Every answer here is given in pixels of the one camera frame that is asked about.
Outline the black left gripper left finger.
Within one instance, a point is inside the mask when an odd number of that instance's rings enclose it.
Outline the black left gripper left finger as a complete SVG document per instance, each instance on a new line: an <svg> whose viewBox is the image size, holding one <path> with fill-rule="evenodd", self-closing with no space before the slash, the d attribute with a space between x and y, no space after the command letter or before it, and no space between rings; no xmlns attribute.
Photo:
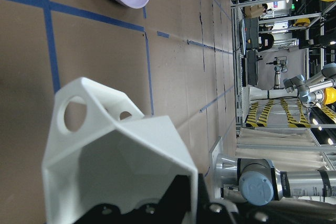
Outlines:
<svg viewBox="0 0 336 224"><path fill-rule="evenodd" d="M190 180L176 175L159 201L159 212L186 212L190 210Z"/></svg>

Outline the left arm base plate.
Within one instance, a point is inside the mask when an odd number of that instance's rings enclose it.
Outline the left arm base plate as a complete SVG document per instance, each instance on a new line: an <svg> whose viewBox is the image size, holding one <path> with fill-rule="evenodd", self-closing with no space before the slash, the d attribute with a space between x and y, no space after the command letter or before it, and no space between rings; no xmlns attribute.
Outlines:
<svg viewBox="0 0 336 224"><path fill-rule="evenodd" d="M216 161L218 154L223 153L223 137L219 136L218 139L215 141L211 149L209 150L209 158L210 161Z"/></svg>

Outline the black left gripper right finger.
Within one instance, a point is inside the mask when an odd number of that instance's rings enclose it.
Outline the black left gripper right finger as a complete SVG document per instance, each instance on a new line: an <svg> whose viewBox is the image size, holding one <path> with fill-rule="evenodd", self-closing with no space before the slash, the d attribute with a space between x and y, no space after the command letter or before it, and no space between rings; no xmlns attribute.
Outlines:
<svg viewBox="0 0 336 224"><path fill-rule="evenodd" d="M204 175L202 173L198 174L198 190L197 190L197 204L206 205L210 202L208 190L206 187Z"/></svg>

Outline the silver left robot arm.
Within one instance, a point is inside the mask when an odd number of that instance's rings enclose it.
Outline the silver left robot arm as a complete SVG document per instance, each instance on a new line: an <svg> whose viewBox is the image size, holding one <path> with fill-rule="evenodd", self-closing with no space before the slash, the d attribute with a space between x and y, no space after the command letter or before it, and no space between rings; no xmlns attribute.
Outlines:
<svg viewBox="0 0 336 224"><path fill-rule="evenodd" d="M202 174L197 173L190 155L161 155L153 159L152 172L163 193L158 213L181 222L185 216L200 217L212 207L237 211L232 196L209 200ZM276 169L269 159L237 158L219 154L216 159L215 180L219 188L228 187L253 206L266 206L272 201L294 196L335 196L335 171L313 170L286 172Z"/></svg>

